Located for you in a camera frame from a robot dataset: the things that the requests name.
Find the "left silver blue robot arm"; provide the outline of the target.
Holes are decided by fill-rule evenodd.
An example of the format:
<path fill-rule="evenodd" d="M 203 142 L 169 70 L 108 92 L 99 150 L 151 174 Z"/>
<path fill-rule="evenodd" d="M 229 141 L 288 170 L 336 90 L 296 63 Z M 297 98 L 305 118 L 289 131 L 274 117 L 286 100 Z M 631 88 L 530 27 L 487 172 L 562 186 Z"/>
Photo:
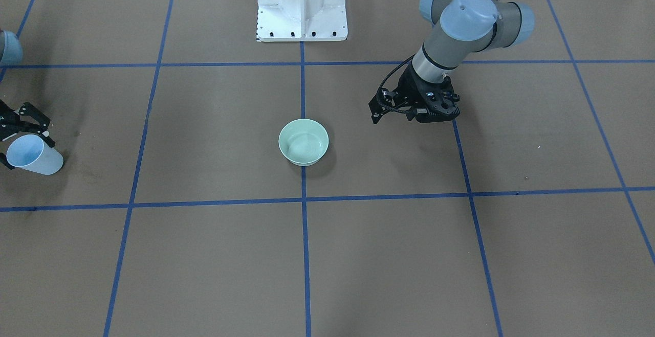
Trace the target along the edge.
<path fill-rule="evenodd" d="M 403 62 L 391 92 L 380 86 L 369 103 L 372 120 L 400 113 L 420 123 L 449 122 L 460 114 L 452 73 L 472 53 L 520 44 L 534 30 L 533 10 L 501 0 L 420 0 L 432 25 L 419 50 Z"/>

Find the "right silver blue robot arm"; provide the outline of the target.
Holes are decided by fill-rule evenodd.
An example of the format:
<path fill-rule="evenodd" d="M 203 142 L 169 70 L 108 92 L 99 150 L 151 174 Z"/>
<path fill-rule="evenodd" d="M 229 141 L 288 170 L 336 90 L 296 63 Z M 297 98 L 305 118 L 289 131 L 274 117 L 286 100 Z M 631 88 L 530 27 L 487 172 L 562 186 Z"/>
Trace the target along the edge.
<path fill-rule="evenodd" d="M 23 46 L 18 36 L 9 30 L 1 32 L 1 65 L 16 66 L 23 61 Z M 45 116 L 40 109 L 29 102 L 25 102 L 18 109 L 10 108 L 1 102 L 2 141 L 19 133 L 32 133 L 38 135 L 44 143 L 53 148 L 55 141 L 48 132 L 51 119 Z"/>

